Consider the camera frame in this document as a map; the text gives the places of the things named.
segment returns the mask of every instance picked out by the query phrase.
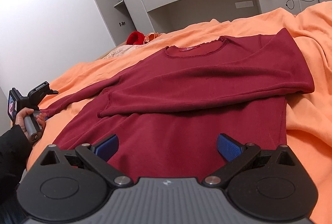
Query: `wall outlet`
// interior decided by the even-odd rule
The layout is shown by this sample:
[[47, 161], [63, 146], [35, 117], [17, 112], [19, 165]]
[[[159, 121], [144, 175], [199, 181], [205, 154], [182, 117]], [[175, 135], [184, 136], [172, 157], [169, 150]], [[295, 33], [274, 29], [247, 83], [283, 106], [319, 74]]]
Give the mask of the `wall outlet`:
[[236, 2], [235, 6], [237, 9], [239, 8], [246, 8], [246, 7], [253, 7], [254, 3], [252, 0], [249, 1], [241, 1], [241, 2]]

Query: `person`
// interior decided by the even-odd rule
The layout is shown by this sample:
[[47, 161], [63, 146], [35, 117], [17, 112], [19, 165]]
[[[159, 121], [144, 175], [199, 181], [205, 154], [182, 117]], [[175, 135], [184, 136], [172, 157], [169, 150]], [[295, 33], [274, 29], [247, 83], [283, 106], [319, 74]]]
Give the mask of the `person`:
[[[16, 187], [32, 151], [24, 117], [33, 112], [29, 108], [20, 110], [16, 115], [15, 125], [0, 136], [0, 223], [20, 223], [25, 218], [16, 198]], [[45, 117], [46, 114], [43, 113], [36, 116], [43, 130], [46, 125]]]

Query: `white wall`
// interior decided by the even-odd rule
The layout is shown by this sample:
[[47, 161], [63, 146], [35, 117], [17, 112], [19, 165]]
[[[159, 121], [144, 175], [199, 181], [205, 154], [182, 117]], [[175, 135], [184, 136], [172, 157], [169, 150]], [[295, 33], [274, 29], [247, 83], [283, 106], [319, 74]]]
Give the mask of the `white wall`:
[[94, 0], [0, 0], [0, 87], [6, 96], [12, 87], [27, 94], [114, 46]]

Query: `metal screw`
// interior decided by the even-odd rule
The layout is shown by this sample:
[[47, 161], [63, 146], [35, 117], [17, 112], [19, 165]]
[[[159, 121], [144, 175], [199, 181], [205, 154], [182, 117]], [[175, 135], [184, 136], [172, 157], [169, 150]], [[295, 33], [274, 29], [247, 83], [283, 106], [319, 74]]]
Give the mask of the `metal screw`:
[[114, 179], [114, 182], [118, 185], [129, 184], [131, 179], [128, 176], [118, 176]]
[[209, 185], [216, 185], [221, 182], [221, 179], [218, 176], [208, 176], [205, 178], [205, 183]]

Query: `logo on robot base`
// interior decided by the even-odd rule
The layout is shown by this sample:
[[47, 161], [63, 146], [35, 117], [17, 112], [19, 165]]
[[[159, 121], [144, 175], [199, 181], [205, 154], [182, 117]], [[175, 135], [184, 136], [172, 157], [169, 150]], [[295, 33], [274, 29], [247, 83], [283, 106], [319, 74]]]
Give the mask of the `logo on robot base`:
[[169, 180], [165, 180], [165, 181], [163, 182], [163, 184], [166, 185], [166, 186], [169, 186], [171, 183], [172, 183], [172, 182], [169, 181]]

